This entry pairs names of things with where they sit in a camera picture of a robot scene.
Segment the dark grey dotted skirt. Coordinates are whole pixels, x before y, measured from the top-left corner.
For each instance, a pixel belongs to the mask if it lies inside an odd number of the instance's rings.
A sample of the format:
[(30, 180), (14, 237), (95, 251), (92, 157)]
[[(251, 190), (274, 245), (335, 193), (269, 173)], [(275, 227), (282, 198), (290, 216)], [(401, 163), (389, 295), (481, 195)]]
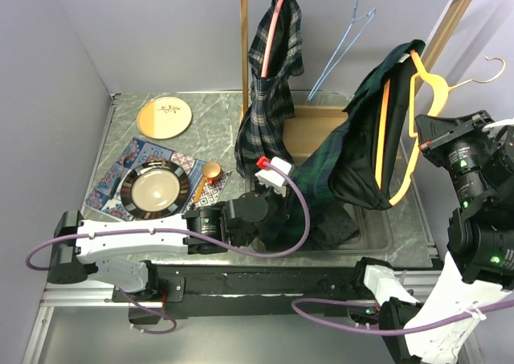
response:
[(345, 206), (333, 206), (315, 217), (309, 239), (315, 249), (336, 249), (359, 234), (359, 226)]

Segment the green navy plaid skirt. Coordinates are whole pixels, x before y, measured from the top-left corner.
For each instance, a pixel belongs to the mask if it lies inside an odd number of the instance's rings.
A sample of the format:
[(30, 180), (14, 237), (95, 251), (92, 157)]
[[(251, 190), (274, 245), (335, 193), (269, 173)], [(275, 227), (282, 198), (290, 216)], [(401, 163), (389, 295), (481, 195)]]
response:
[(335, 128), (292, 175), (310, 219), (335, 201), (371, 211), (390, 209), (390, 182), (409, 106), (414, 39), (395, 47), (361, 82)]

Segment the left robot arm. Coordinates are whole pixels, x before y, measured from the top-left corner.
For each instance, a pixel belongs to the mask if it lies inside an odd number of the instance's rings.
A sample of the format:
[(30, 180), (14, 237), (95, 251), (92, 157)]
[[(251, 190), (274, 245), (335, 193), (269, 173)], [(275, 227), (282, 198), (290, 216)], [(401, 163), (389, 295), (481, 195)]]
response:
[(128, 255), (165, 253), (187, 257), (228, 251), (250, 255), (246, 247), (267, 235), (268, 224), (279, 216), (289, 182), (259, 172), (252, 191), (213, 206), (182, 215), (137, 223), (86, 220), (67, 211), (55, 229), (47, 281), (76, 284), (88, 279), (113, 284), (151, 301), (160, 290), (157, 270), (150, 262), (130, 262)]

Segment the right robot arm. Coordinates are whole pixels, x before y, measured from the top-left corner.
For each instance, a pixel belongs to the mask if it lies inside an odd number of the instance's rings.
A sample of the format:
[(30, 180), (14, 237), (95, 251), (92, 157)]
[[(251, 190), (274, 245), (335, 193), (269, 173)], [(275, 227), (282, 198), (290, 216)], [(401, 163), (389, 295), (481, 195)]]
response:
[(513, 290), (513, 123), (485, 111), (420, 115), (415, 123), (422, 154), (449, 173), (459, 200), (443, 270), (424, 302), (375, 260), (363, 260), (351, 285), (358, 297), (375, 296), (379, 332), (396, 363), (454, 363), (481, 308)]

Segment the light blue wire hanger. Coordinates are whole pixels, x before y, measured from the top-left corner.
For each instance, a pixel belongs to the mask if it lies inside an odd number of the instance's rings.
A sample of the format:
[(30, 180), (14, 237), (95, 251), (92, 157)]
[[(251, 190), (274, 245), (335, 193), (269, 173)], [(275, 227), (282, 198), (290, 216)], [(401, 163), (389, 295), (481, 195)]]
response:
[[(350, 20), (350, 23), (345, 31), (345, 33), (342, 35), (341, 40), (337, 44), (334, 52), (332, 53), (330, 59), (325, 64), (323, 71), (317, 78), (316, 82), (312, 86), (307, 101), (311, 101), (314, 96), (317, 94), (317, 92), (320, 90), (321, 85), (325, 82), (325, 80), (328, 78), (328, 76), (331, 74), (331, 72), (336, 68), (336, 66), (339, 64), (340, 61), (343, 60), (343, 58), (348, 54), (349, 50), (353, 47), (353, 45), (357, 42), (357, 40), (361, 37), (361, 35), (364, 33), (364, 31), (367, 29), (369, 24), (373, 21), (376, 13), (377, 8), (373, 7), (370, 10), (368, 10), (365, 14), (358, 14), (359, 9), (359, 3), (360, 0), (356, 0), (353, 5), (353, 12), (352, 17)], [(354, 27), (359, 23), (363, 22), (361, 29), (353, 36), (353, 39), (346, 44), (346, 40), (350, 37), (352, 30)]]

